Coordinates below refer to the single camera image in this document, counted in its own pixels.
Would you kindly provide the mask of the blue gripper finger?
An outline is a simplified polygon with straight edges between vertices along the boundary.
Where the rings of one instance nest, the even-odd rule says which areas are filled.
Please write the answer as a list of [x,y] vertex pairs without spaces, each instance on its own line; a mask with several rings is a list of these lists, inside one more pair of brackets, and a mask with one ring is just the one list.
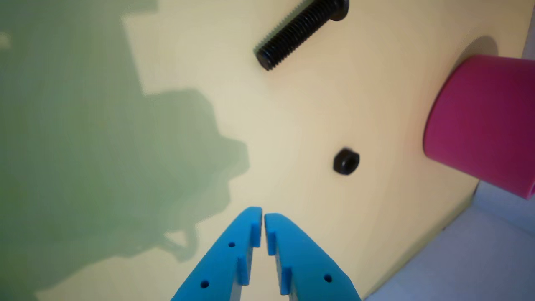
[[260,247],[262,208],[243,210],[214,242],[172,297],[173,301],[239,301]]
[[265,214],[268,254],[275,256],[279,292],[290,301],[360,301],[349,276],[288,217]]

